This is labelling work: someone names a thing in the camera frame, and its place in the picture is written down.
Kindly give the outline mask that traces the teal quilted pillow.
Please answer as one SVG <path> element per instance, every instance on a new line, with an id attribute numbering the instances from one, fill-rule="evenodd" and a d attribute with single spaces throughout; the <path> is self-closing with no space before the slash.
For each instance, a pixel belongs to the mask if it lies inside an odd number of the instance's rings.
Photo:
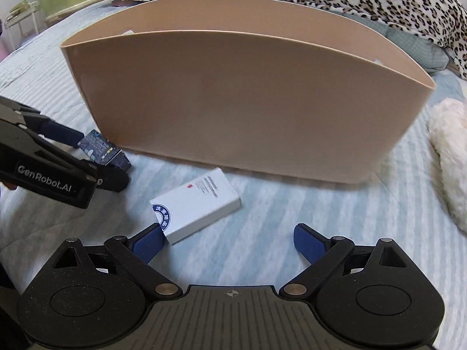
<path id="1" fill-rule="evenodd" d="M 387 24 L 371 21 L 356 15 L 343 16 L 357 21 L 386 37 L 413 58 L 429 74 L 445 70 L 449 64 L 448 54 L 438 45 L 413 34 L 389 27 Z"/>

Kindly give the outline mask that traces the dark blue small box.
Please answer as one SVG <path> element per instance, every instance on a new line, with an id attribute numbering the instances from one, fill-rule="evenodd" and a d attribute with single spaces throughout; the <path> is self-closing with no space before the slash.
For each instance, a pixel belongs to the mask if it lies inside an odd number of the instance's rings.
<path id="1" fill-rule="evenodd" d="M 131 167 L 130 160 L 122 149 L 107 140 L 95 129 L 92 129 L 78 142 L 78 148 L 80 148 L 89 159 L 99 165 L 113 165 L 125 172 Z"/>

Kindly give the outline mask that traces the beige plastic storage bin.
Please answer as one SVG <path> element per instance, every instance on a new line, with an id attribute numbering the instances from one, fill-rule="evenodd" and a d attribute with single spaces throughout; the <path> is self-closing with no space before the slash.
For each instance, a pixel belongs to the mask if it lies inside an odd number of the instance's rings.
<path id="1" fill-rule="evenodd" d="M 158 0 L 62 43 L 94 122 L 120 148 L 361 183 L 435 90 L 356 21 L 276 0 Z"/>

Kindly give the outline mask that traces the white fluffy plush toy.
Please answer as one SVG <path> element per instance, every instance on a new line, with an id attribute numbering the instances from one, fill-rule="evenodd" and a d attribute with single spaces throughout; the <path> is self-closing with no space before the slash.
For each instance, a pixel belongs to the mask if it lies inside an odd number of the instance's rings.
<path id="1" fill-rule="evenodd" d="M 466 100 L 446 98 L 433 106 L 427 128 L 449 212 L 466 233 Z"/>

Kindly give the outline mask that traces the white blue card box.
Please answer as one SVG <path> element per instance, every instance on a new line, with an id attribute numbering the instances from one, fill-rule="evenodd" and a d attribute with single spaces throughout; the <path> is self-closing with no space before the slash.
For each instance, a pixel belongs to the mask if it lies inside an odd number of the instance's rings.
<path id="1" fill-rule="evenodd" d="M 217 167 L 150 201 L 162 232 L 174 244 L 228 216 L 241 199 Z"/>

